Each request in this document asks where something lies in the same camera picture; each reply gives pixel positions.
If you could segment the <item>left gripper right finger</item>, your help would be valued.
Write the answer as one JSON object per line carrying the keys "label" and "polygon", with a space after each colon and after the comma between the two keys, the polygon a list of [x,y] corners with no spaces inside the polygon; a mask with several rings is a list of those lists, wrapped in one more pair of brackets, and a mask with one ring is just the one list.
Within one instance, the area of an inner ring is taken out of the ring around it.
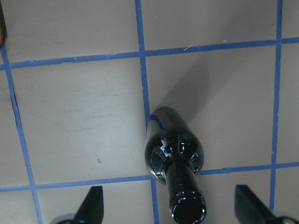
{"label": "left gripper right finger", "polygon": [[247,185],[235,187],[235,216],[240,224],[271,224],[276,219]]}

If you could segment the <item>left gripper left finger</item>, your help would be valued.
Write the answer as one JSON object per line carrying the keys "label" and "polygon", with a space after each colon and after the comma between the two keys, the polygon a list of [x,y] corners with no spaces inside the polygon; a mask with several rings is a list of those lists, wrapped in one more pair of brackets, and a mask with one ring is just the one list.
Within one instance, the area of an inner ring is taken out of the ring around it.
{"label": "left gripper left finger", "polygon": [[104,216],[102,186],[92,186],[78,209],[74,220],[78,224],[101,224]]}

